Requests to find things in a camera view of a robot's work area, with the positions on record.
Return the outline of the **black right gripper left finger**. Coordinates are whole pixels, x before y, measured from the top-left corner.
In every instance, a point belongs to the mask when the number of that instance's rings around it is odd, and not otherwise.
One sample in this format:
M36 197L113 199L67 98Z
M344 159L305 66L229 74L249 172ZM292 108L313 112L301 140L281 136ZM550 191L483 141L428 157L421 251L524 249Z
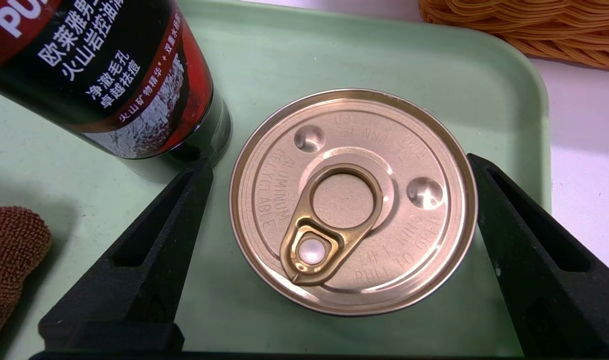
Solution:
M191 163L38 324L46 351L181 351L175 317L213 182Z

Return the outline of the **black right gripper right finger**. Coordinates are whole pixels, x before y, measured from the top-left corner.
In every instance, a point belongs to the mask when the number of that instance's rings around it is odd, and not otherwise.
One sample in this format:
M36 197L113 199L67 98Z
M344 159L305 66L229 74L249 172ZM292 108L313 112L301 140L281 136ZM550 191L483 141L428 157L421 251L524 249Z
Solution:
M496 164L469 153L478 227L526 357L609 357L609 267Z

